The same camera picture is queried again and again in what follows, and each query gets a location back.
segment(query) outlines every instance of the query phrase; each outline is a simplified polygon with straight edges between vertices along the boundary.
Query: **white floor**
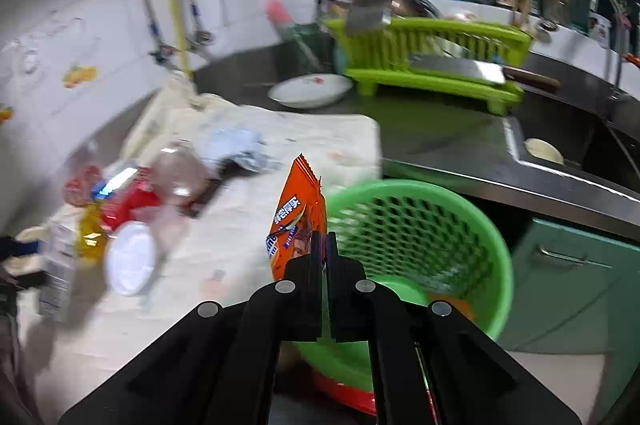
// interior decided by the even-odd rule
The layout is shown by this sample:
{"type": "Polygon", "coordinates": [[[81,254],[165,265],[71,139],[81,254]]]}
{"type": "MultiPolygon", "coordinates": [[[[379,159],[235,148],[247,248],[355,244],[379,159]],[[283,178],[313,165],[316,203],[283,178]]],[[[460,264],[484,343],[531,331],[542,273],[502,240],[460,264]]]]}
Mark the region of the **white floor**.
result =
{"type": "Polygon", "coordinates": [[[584,425],[589,422],[600,390],[604,355],[509,354],[570,407],[584,425]]]}

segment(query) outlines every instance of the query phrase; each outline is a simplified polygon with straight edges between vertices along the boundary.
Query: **green plastic basket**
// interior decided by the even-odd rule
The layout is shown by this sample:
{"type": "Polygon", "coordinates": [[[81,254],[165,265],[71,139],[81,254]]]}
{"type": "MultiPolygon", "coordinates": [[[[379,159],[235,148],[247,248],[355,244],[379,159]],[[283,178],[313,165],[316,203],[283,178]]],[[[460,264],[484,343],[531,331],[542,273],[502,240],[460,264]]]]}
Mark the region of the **green plastic basket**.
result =
{"type": "MultiPolygon", "coordinates": [[[[429,183],[382,180],[348,188],[326,207],[338,252],[361,261],[367,277],[414,303],[420,302],[411,293],[420,287],[440,286],[440,293],[470,303],[488,336],[500,335],[513,298],[511,257],[494,224],[471,202],[429,183]],[[398,278],[406,279],[408,296],[393,286],[398,278]]],[[[327,338],[326,318],[323,324],[322,339],[297,344],[302,356],[322,375],[372,391],[367,344],[336,344],[327,338]]]]}
{"type": "Polygon", "coordinates": [[[521,66],[532,38],[520,29],[446,19],[393,18],[384,30],[347,36],[344,25],[343,19],[326,22],[349,60],[345,74],[358,82],[358,92],[364,96],[373,96],[378,84],[422,88],[484,100],[489,111],[498,115],[522,100],[522,90],[513,82],[491,86],[462,77],[455,80],[412,72],[408,59],[411,53],[425,52],[428,37],[440,37],[469,49],[469,58],[521,66]]]}

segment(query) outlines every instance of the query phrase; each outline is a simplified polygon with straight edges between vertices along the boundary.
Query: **silver screw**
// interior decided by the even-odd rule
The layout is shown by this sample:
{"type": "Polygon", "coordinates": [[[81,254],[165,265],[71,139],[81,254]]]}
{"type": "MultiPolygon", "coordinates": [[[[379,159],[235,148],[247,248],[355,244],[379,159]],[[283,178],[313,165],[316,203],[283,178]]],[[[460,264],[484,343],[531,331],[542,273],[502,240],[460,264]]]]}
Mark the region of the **silver screw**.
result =
{"type": "Polygon", "coordinates": [[[208,319],[218,313],[218,305],[215,302],[203,302],[198,306],[198,315],[203,319],[208,319]]]}
{"type": "Polygon", "coordinates": [[[436,315],[446,317],[451,313],[451,306],[449,306],[449,304],[447,304],[446,302],[439,300],[433,303],[433,306],[431,306],[431,311],[433,311],[436,315]]]}
{"type": "Polygon", "coordinates": [[[374,289],[376,289],[376,283],[368,279],[356,282],[356,290],[361,293],[371,293],[374,289]]]}
{"type": "Polygon", "coordinates": [[[294,289],[296,289],[296,284],[290,280],[281,280],[276,284],[278,293],[291,293],[294,289]]]}

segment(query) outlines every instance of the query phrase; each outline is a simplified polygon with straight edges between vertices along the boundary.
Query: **orange wrapper in basket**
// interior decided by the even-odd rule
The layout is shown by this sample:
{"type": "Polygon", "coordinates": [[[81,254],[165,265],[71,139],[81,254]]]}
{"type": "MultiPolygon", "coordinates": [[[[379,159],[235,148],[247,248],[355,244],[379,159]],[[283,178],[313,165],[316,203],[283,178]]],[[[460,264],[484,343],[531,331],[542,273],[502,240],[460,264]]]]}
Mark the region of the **orange wrapper in basket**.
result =
{"type": "Polygon", "coordinates": [[[314,230],[326,233],[326,208],[320,182],[300,154],[291,166],[267,237],[275,280],[282,279],[289,259],[309,253],[314,230]]]}

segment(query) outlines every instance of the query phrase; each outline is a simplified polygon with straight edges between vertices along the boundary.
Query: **silver cabinet handle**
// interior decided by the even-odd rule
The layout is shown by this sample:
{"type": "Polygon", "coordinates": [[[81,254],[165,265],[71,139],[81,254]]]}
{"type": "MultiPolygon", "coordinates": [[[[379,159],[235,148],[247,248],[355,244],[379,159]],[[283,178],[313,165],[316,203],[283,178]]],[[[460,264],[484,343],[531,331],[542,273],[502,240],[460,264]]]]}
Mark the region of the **silver cabinet handle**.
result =
{"type": "Polygon", "coordinates": [[[602,262],[588,261],[587,259],[578,259],[571,255],[564,255],[562,253],[555,253],[553,251],[547,251],[542,245],[538,245],[538,252],[545,257],[552,257],[553,259],[560,259],[561,261],[574,262],[575,264],[590,264],[591,266],[600,266],[603,268],[611,268],[609,264],[602,262]]]}

